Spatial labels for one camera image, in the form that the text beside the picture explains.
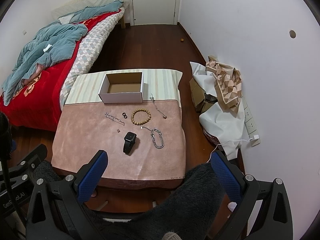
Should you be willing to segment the black smart watch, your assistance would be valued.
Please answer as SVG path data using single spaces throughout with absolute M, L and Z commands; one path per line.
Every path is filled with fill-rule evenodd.
M 127 132 L 127 134 L 124 137 L 124 147 L 123 152 L 125 154 L 129 154 L 136 142 L 136 133 L 133 132 Z

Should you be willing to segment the white cardboard box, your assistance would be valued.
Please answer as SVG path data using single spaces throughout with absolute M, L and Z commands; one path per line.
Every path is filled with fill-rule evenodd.
M 143 72 L 106 74 L 98 93 L 104 104 L 142 103 L 144 92 Z

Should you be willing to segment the white power strip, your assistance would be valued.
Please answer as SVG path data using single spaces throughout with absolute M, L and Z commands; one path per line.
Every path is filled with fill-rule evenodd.
M 241 98 L 241 101 L 244 107 L 245 128 L 249 136 L 249 142 L 251 143 L 251 146 L 254 147 L 260 144 L 260 136 L 244 96 Z

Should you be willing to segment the red blanket with flower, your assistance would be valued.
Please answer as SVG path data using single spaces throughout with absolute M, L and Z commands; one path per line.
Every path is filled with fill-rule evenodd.
M 3 112 L 14 126 L 56 131 L 62 108 L 60 89 L 71 70 L 80 42 L 76 43 L 71 59 L 43 70 L 31 83 L 19 90 Z

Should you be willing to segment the pink and striped table mat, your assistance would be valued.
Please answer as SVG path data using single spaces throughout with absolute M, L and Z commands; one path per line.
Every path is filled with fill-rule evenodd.
M 104 104 L 98 93 L 105 75 L 129 72 L 143 72 L 143 102 Z M 104 150 L 108 166 L 102 186 L 177 187 L 186 166 L 181 78 L 182 73 L 172 69 L 125 69 L 77 77 L 57 126 L 52 165 L 63 174 L 75 173 Z M 137 135 L 129 154 L 123 152 L 127 132 Z

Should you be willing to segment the brown cardboard box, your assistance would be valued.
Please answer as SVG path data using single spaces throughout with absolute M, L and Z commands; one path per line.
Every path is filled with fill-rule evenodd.
M 207 94 L 198 83 L 192 78 L 189 81 L 191 90 L 191 99 L 193 101 L 197 113 L 202 114 L 206 112 L 213 104 L 217 102 L 217 98 Z

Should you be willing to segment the beige patterned scarf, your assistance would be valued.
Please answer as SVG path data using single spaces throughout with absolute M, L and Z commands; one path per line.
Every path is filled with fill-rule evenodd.
M 232 66 L 218 62 L 209 56 L 206 71 L 215 77 L 214 88 L 222 110 L 237 115 L 242 98 L 242 78 L 240 71 Z

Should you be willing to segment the checkered mattress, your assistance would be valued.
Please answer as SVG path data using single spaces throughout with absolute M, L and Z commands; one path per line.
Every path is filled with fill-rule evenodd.
M 88 29 L 88 33 L 81 40 L 71 70 L 60 89 L 60 108 L 64 107 L 76 78 L 89 72 L 111 31 L 123 18 L 124 14 L 125 8 L 120 7 L 115 12 L 97 15 L 83 22 Z

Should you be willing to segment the teal quilt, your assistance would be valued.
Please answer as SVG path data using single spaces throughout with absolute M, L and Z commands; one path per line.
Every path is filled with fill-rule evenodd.
M 14 95 L 42 70 L 72 58 L 76 43 L 88 33 L 82 21 L 118 12 L 122 4 L 122 1 L 114 1 L 100 7 L 86 7 L 68 14 L 68 23 L 57 20 L 40 29 L 22 48 L 12 73 L 2 84 L 4 105 L 8 106 Z

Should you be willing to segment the white door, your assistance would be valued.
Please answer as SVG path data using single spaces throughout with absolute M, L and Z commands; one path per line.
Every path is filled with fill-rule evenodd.
M 180 0 L 130 0 L 130 24 L 176 25 L 180 10 Z

